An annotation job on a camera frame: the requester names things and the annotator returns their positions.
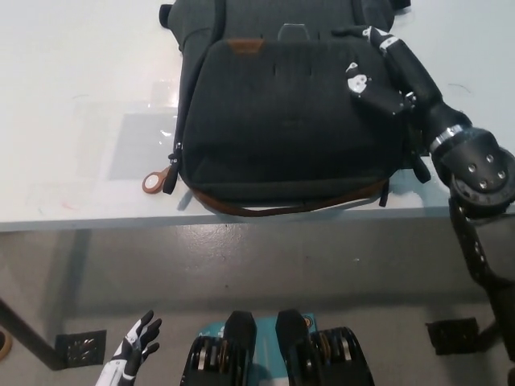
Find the black taped right hand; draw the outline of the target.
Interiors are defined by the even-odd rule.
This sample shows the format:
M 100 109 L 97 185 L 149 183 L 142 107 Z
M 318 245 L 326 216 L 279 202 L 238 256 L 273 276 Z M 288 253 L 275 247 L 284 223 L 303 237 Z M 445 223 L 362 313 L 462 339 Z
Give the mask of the black taped right hand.
M 403 93 L 411 92 L 414 95 L 414 125 L 422 132 L 425 146 L 429 147 L 451 127 L 472 127 L 472 122 L 464 113 L 444 102 L 437 84 L 402 39 L 373 26 L 339 28 L 332 34 L 364 39 L 382 54 L 393 84 Z

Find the white and black left hand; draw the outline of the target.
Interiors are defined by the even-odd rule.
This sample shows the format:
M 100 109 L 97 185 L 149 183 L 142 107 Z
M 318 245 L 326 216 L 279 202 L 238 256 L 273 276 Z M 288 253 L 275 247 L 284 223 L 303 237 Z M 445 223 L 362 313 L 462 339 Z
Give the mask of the white and black left hand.
M 159 349 L 162 319 L 149 310 L 126 333 L 111 359 L 102 368 L 96 386 L 132 386 L 146 359 Z

